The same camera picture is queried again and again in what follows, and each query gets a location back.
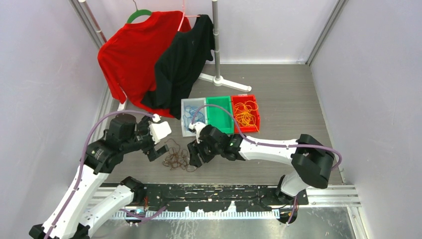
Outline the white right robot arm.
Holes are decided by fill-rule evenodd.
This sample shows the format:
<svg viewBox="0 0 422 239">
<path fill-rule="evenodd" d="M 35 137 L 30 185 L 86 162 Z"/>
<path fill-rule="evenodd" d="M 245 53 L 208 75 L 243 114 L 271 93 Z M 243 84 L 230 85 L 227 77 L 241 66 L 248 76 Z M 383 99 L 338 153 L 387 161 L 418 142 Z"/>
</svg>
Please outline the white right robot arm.
<svg viewBox="0 0 422 239">
<path fill-rule="evenodd" d="M 334 154 L 308 134 L 298 139 L 266 140 L 242 133 L 228 135 L 201 122 L 190 124 L 189 131 L 196 135 L 188 144 L 191 166 L 199 168 L 217 155 L 229 161 L 265 160 L 292 166 L 293 172 L 283 175 L 276 189 L 281 204 L 291 203 L 308 187 L 328 187 Z"/>
</svg>

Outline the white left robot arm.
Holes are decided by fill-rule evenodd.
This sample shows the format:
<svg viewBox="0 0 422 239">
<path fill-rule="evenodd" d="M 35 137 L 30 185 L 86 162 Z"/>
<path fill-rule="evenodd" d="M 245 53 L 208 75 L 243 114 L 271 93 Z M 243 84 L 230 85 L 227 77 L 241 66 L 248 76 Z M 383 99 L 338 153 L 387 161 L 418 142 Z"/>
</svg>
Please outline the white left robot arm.
<svg viewBox="0 0 422 239">
<path fill-rule="evenodd" d="M 29 236 L 34 239 L 90 239 L 117 211 L 132 204 L 138 206 L 146 197 L 144 185 L 133 177 L 125 178 L 109 196 L 89 209 L 88 205 L 101 184 L 126 154 L 142 151 L 154 161 L 168 151 L 156 145 L 171 133 L 168 122 L 159 115 L 122 110 L 106 115 L 110 119 L 103 136 L 86 139 L 75 178 L 61 202 L 42 224 L 34 225 Z"/>
</svg>

